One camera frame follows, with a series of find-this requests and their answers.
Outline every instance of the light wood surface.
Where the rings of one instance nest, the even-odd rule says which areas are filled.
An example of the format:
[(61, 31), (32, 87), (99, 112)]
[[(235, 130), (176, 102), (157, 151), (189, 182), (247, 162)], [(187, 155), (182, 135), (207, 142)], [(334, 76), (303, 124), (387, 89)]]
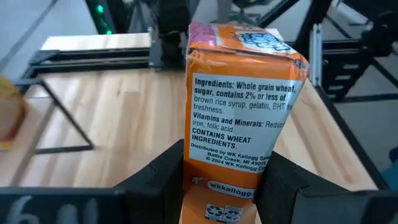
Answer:
[[(51, 37), (43, 49), (148, 47), (147, 34)], [(45, 76), (97, 145), (95, 151), (34, 156), (23, 186), (111, 187), (183, 138), (185, 74), (150, 69)], [(30, 96), (45, 94), (31, 88)], [(54, 113), (41, 147), (81, 144)], [(375, 189), (348, 141), (307, 81), (275, 150), (349, 190)]]
[(14, 145), (9, 151), (0, 152), (0, 187), (17, 186), (34, 155), (36, 144), (53, 111), (51, 98), (27, 99), (27, 113)]

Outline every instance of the green light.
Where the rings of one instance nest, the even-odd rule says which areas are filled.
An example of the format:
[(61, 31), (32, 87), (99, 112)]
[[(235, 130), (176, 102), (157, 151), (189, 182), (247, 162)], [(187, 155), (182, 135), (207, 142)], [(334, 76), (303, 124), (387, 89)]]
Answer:
[(104, 13), (104, 7), (101, 6), (101, 5), (98, 5), (98, 6), (97, 6), (97, 11), (98, 11), (99, 13)]

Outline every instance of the black mount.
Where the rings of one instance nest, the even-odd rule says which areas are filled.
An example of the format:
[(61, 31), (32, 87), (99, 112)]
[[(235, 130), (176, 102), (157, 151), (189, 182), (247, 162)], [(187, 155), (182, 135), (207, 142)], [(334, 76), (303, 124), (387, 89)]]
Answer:
[(153, 20), (149, 65), (154, 68), (183, 68), (184, 49), (191, 21), (185, 0), (147, 1)]
[[(0, 222), (178, 224), (182, 172), (179, 140), (113, 188), (1, 188)], [(254, 202), (270, 224), (388, 224), (398, 212), (398, 192), (350, 192), (276, 152)]]

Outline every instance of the black cable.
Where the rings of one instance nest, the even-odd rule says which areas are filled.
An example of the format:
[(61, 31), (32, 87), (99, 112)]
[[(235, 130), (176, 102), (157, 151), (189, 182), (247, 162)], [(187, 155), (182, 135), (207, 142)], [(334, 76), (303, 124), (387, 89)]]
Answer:
[(58, 0), (52, 0), (51, 3), (41, 13), (41, 15), (24, 32), (22, 37), (10, 48), (10, 50), (6, 53), (6, 55), (0, 59), (0, 71), (3, 70), (6, 67), (6, 65), (11, 61), (11, 59), (15, 56), (15, 54), (18, 53), (18, 51), (27, 42), (29, 37), (31, 37), (33, 32), (37, 29), (37, 27), (40, 25), (40, 23), (44, 20), (46, 15), (50, 12), (50, 10), (54, 7), (55, 3), (57, 2)]

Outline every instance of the black metal frame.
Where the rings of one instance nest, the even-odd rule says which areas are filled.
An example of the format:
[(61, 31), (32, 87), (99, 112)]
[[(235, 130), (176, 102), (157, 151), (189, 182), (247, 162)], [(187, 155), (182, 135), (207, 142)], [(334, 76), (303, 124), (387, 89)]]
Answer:
[(72, 126), (77, 130), (77, 132), (83, 137), (83, 139), (87, 142), (86, 146), (63, 146), (63, 147), (48, 147), (42, 149), (36, 149), (36, 154), (51, 154), (51, 153), (60, 153), (60, 152), (78, 152), (85, 150), (92, 150), (95, 148), (94, 144), (81, 128), (81, 126), (76, 122), (70, 112), (64, 107), (55, 93), (51, 90), (51, 88), (47, 85), (47, 83), (40, 78), (25, 78), (13, 81), (12, 83), (15, 86), (21, 86), (28, 88), (32, 85), (40, 85), (51, 97), (54, 105), (62, 112), (62, 114), (66, 117), (66, 119), (72, 124)]
[[(283, 0), (276, 7), (271, 9), (266, 15), (257, 20), (260, 27), (266, 28), (271, 22), (289, 10), (299, 0)], [(335, 103), (357, 103), (381, 100), (398, 100), (398, 94), (381, 94), (371, 96), (353, 96), (346, 97), (349, 89), (355, 84), (364, 71), (373, 65), (382, 75), (388, 79), (396, 88), (398, 88), (398, 80), (396, 80), (385, 68), (383, 68), (374, 57), (385, 57), (385, 44), (388, 43), (372, 43), (375, 45), (368, 46), (365, 41), (354, 40), (342, 27), (338, 25), (330, 16), (327, 15), (331, 5), (331, 0), (313, 0), (308, 8), (307, 15), (294, 42), (288, 42), (295, 50), (300, 52), (304, 57), (309, 56), (309, 40), (310, 33), (314, 24), (321, 24), (324, 19), (328, 19), (331, 24), (350, 40), (326, 40), (323, 41), (323, 59), (327, 61), (323, 65), (322, 86), (325, 92)], [(357, 65), (356, 68), (345, 68), (345, 65)], [(336, 78), (349, 76), (347, 80), (336, 80)]]
[(22, 78), (40, 73), (67, 73), (148, 67), (149, 48), (104, 50), (39, 50)]

